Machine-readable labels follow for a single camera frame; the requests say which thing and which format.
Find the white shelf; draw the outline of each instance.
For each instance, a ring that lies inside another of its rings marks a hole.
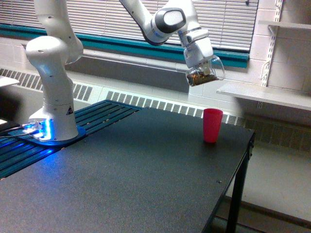
[[[306,92],[229,82],[220,87],[217,93],[311,111],[311,94]]]
[[[19,83],[16,79],[7,78],[0,75],[0,87],[9,86]]]
[[[266,24],[269,26],[278,26],[278,27],[282,27],[282,28],[311,30],[311,24],[273,22],[273,21],[264,21],[264,20],[259,20],[259,24]]]

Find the window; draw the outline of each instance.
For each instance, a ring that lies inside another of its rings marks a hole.
[[[142,0],[153,14],[168,0]],[[209,30],[214,48],[250,50],[259,0],[193,0],[200,24]],[[67,0],[69,18],[77,33],[144,40],[138,25],[119,0]],[[1,0],[0,23],[43,28],[33,0]],[[169,40],[180,44],[178,36]]]

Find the red cup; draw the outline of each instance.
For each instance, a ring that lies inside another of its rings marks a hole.
[[[215,143],[218,138],[223,112],[219,109],[207,108],[203,111],[204,141]]]

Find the blue led light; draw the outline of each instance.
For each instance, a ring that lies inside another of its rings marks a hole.
[[[50,140],[52,138],[50,119],[45,120],[45,138],[47,140]]]

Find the window sill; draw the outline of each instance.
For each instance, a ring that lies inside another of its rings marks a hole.
[[[36,38],[41,35],[46,35],[46,31],[44,29],[32,27],[0,24],[0,35],[12,38]],[[116,50],[120,52],[179,60],[181,62],[184,61],[184,50],[181,46],[177,45],[152,46],[145,41],[80,33],[77,33],[77,36],[82,41],[84,47]],[[219,56],[223,64],[227,67],[247,68],[247,62],[249,60],[248,53],[214,50],[214,54]]]

